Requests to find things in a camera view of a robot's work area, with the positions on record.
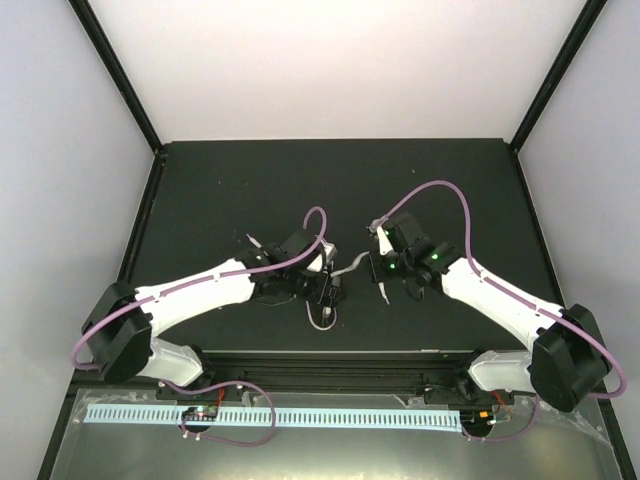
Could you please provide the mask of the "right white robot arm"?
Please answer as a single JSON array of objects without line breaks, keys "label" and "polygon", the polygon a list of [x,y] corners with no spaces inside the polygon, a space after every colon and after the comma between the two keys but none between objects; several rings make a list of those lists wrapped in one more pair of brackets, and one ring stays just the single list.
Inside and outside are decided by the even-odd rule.
[{"label": "right white robot arm", "polygon": [[521,349],[488,350],[454,379],[457,396],[476,403],[490,391],[538,395],[570,412],[612,369],[586,307],[569,308],[530,295],[481,267],[450,243],[433,243],[416,219],[399,212],[372,222],[377,246],[370,254],[375,283],[399,279],[412,298],[432,289],[478,311],[512,335]]}]

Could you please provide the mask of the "black sneaker white sole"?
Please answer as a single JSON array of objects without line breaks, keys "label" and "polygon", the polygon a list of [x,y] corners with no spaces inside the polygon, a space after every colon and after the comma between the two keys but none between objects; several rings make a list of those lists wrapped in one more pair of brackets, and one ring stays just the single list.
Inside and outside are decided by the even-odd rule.
[{"label": "black sneaker white sole", "polygon": [[320,272],[308,284],[305,294],[308,319],[319,331],[330,330],[337,321],[336,306],[341,299],[341,279]]}]

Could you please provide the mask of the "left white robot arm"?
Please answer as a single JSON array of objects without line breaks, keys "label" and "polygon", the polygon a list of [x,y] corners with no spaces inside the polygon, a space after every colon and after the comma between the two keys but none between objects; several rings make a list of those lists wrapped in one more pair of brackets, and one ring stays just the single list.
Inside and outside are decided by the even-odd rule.
[{"label": "left white robot arm", "polygon": [[333,272],[335,247],[322,240],[301,245],[252,247],[207,271],[177,281],[132,288],[110,285],[82,327],[71,360],[106,383],[134,377],[159,380],[193,399],[207,397],[215,376],[195,345],[177,345],[162,334],[209,311],[250,301],[299,299],[313,326],[327,330],[345,297]]}]

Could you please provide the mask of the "white shoelace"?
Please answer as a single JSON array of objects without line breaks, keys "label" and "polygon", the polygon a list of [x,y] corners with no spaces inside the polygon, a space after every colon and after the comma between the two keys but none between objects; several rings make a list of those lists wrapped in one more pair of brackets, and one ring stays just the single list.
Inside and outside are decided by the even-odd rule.
[{"label": "white shoelace", "polygon": [[334,277],[338,277],[338,276],[341,276],[341,275],[344,275],[346,273],[349,273],[349,272],[352,272],[352,271],[356,270],[358,268],[358,266],[360,265],[360,263],[364,259],[366,259],[368,256],[369,256],[368,252],[362,252],[362,253],[358,254],[347,267],[342,268],[342,269],[338,269],[338,270],[334,270],[330,274],[330,276],[332,278],[334,278]]}]

